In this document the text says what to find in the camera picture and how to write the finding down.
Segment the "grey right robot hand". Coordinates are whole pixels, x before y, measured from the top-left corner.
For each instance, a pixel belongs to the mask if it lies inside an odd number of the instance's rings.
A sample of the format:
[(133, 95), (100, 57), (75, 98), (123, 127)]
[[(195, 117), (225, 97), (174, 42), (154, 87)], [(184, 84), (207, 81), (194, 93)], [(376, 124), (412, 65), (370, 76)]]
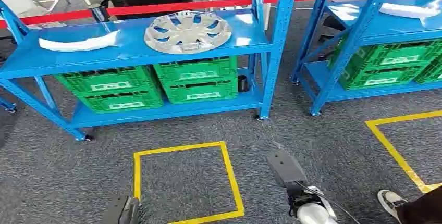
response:
[(297, 217), (297, 211), (305, 204), (322, 204), (321, 198), (299, 181), (289, 182), (286, 192), (289, 205), (288, 215), (291, 217)]

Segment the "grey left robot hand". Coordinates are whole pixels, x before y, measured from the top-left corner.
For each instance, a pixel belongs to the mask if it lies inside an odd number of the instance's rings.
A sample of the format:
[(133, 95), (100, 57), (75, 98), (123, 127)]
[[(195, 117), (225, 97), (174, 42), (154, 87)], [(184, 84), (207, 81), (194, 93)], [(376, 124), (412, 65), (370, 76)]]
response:
[(138, 198), (127, 196), (118, 217), (118, 224), (138, 224), (140, 206)]

